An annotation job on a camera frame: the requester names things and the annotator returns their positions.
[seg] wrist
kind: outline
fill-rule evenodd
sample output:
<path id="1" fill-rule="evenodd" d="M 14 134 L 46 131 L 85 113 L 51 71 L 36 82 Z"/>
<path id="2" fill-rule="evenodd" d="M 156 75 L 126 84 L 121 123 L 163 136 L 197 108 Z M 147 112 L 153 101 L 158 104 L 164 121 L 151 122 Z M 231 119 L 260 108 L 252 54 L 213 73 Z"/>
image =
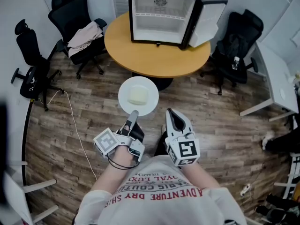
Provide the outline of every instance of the wrist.
<path id="1" fill-rule="evenodd" d="M 130 166 L 133 157 L 134 155 L 128 152 L 127 146 L 118 146 L 113 160 L 122 166 Z"/>

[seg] white plate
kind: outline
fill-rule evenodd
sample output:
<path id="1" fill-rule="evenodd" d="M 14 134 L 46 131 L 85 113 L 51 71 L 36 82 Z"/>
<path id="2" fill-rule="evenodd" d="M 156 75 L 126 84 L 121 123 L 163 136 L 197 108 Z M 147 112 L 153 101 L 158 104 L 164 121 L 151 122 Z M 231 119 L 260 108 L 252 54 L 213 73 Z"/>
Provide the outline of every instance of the white plate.
<path id="1" fill-rule="evenodd" d="M 141 86 L 148 90 L 148 101 L 145 105 L 134 105 L 128 102 L 129 93 L 133 86 Z M 139 116 L 145 116 L 152 112 L 158 104 L 158 89 L 150 79 L 141 76 L 135 76 L 127 79 L 120 87 L 118 99 L 121 108 L 131 114 L 133 110 L 139 112 Z"/>

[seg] black office chair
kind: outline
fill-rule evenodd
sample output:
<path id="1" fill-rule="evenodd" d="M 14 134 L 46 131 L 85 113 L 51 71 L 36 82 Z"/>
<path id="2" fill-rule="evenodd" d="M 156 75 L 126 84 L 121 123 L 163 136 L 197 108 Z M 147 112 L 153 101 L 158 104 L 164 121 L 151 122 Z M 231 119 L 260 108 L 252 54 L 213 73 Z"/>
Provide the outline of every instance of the black office chair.
<path id="1" fill-rule="evenodd" d="M 60 90 L 61 94 L 64 93 L 63 89 L 50 85 L 57 74 L 61 75 L 61 71 L 56 70 L 49 78 L 47 77 L 50 62 L 40 54 L 36 33 L 34 30 L 28 28 L 25 19 L 16 25 L 15 34 L 18 35 L 17 43 L 25 62 L 32 67 L 29 68 L 26 76 L 19 74 L 19 68 L 17 68 L 10 83 L 12 84 L 16 77 L 23 79 L 20 94 L 25 98 L 37 100 L 39 94 L 43 92 L 44 109 L 48 111 L 46 106 L 47 89 Z"/>
<path id="2" fill-rule="evenodd" d="M 255 59 L 251 58 L 251 64 L 245 65 L 244 57 L 254 42 L 261 36 L 263 31 L 263 22 L 255 14 L 249 10 L 245 10 L 241 15 L 232 12 L 229 15 L 227 31 L 223 40 L 217 42 L 217 47 L 209 58 L 216 69 L 212 71 L 200 72 L 200 76 L 205 74 L 217 74 L 219 80 L 218 95 L 222 95 L 222 85 L 224 77 L 232 82 L 235 87 L 237 83 L 247 83 L 247 70 L 253 68 L 258 72 Z M 234 57 L 239 57 L 239 65 L 237 70 L 232 68 Z"/>
<path id="3" fill-rule="evenodd" d="M 52 11 L 49 13 L 48 18 L 58 28 L 63 37 L 63 41 L 59 40 L 57 42 L 57 50 L 64 52 L 65 55 L 69 57 L 68 42 L 79 29 L 84 28 L 91 22 L 88 12 L 88 2 L 87 0 L 52 0 L 51 6 Z M 96 19 L 95 22 L 102 30 L 107 25 L 106 22 L 100 18 Z M 104 37 L 100 37 L 92 41 L 84 50 L 71 56 L 71 60 L 75 65 L 81 63 L 76 73 L 77 79 L 80 79 L 80 72 L 89 60 L 97 64 L 95 56 L 106 53 L 107 51 L 103 50 L 104 48 Z M 104 71 L 99 65 L 97 65 L 97 67 L 99 74 L 102 75 Z"/>

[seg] white t-shirt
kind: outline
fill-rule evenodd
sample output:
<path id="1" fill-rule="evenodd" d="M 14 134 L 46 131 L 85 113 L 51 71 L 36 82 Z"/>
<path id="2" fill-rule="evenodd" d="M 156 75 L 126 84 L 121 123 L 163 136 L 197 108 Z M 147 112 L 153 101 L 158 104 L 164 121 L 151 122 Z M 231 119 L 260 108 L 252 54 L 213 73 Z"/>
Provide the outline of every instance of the white t-shirt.
<path id="1" fill-rule="evenodd" d="M 114 195 L 85 195 L 75 225 L 247 225 L 227 188 L 193 186 L 168 155 L 129 171 Z"/>

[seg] clothing on chair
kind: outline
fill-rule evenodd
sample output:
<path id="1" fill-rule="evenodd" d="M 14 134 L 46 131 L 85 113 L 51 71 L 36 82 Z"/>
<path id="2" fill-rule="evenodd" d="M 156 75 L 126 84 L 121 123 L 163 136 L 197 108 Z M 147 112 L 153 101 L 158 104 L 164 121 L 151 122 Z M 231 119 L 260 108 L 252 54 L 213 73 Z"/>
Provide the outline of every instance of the clothing on chair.
<path id="1" fill-rule="evenodd" d="M 69 58 L 88 47 L 93 40 L 103 37 L 102 33 L 102 29 L 94 21 L 83 29 L 79 29 L 67 45 L 70 47 L 68 51 Z"/>

